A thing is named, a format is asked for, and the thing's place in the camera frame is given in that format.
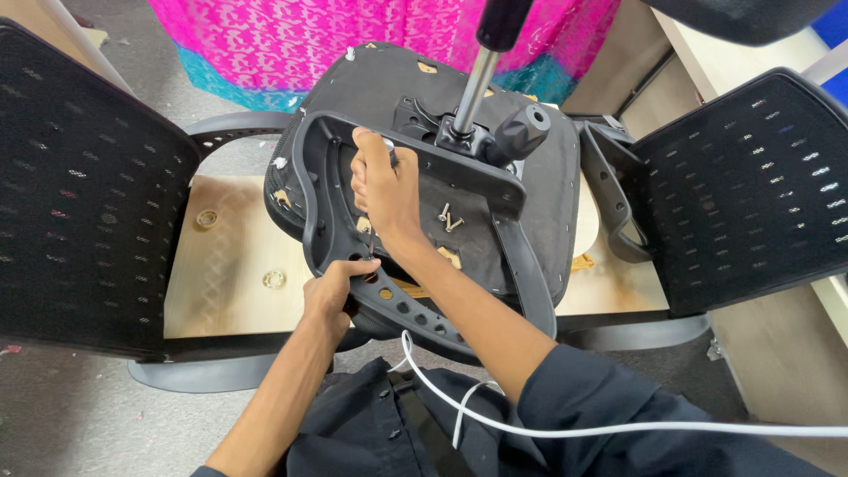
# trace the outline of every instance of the patterned cloth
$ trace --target patterned cloth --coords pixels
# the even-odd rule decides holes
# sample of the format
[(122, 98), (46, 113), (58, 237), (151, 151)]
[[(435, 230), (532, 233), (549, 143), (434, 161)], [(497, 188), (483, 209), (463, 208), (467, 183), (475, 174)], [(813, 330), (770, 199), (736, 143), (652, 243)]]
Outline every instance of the patterned cloth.
[[(149, 0), (192, 84), (292, 112), (347, 47), (391, 42), (470, 71), (484, 0)], [(589, 69), (620, 0), (537, 0), (494, 82), (561, 104)]]

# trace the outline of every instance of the screw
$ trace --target screw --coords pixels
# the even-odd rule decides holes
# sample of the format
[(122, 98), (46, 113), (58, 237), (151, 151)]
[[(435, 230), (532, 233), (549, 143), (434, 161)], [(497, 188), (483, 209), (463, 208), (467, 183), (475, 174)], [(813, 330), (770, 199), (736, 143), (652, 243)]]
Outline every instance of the screw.
[(449, 205), (450, 205), (450, 204), (445, 204), (445, 205), (444, 205), (444, 210), (442, 210), (442, 213), (438, 216), (438, 220), (439, 220), (440, 222), (444, 222), (444, 221), (448, 220), (448, 217), (447, 217), (447, 216), (445, 216), (445, 214), (447, 214), (447, 213), (448, 213), (448, 206), (449, 206)]
[(460, 220), (456, 221), (456, 223), (454, 223), (454, 225), (448, 225), (444, 230), (445, 230), (445, 232), (453, 232), (454, 229), (459, 227), (461, 223), (464, 223), (462, 221), (462, 217), (460, 217)]

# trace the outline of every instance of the black shirt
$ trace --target black shirt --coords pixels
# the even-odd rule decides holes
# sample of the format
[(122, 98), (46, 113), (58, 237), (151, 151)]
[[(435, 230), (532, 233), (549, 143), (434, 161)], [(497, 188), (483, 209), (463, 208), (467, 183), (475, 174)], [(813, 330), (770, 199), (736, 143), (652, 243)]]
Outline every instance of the black shirt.
[[(435, 476), (381, 358), (313, 401), (279, 475)], [(425, 375), (461, 401), (475, 379), (445, 369)], [(417, 377), (413, 389), (448, 436), (456, 410)], [(586, 429), (710, 416), (656, 383), (600, 356), (559, 345), (533, 372), (518, 406), (479, 388), (468, 407), (527, 429)], [(462, 419), (459, 450), (477, 477), (506, 475), (828, 475), (765, 440), (699, 431), (645, 431), (568, 439), (531, 439)], [(192, 477), (222, 477), (201, 467)]]

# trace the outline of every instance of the shirt sleeve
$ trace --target shirt sleeve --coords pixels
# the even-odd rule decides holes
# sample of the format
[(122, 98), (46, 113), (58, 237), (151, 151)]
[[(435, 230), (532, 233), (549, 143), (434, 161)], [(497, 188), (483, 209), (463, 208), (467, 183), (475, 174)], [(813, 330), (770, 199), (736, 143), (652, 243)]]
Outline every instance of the shirt sleeve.
[(217, 470), (212, 469), (210, 467), (206, 467), (204, 465), (198, 467), (198, 469), (195, 470), (194, 473), (191, 474), (189, 477), (226, 477), (226, 475), (223, 475), (221, 472), (218, 472)]
[[(558, 345), (524, 385), (527, 429), (588, 429), (656, 421), (710, 421), (657, 383), (604, 357)], [(640, 431), (534, 439), (559, 475), (829, 475), (767, 441), (702, 431)]]

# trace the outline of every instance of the hand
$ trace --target hand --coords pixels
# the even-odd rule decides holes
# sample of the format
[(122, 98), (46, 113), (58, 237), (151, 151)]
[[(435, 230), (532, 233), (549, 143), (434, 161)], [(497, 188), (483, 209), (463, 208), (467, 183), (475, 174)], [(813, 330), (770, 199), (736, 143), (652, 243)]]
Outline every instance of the hand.
[(418, 213), (418, 155), (395, 148), (398, 162), (392, 168), (379, 134), (357, 127), (353, 140), (360, 149), (350, 162), (354, 203), (368, 214), (383, 246), (394, 254), (410, 240), (426, 241)]
[(330, 264), (323, 277), (310, 278), (304, 284), (304, 317), (301, 323), (318, 320), (320, 324), (326, 325), (335, 347), (350, 327), (350, 317), (342, 311), (350, 293), (350, 278), (374, 272), (379, 266), (379, 259), (336, 260)]

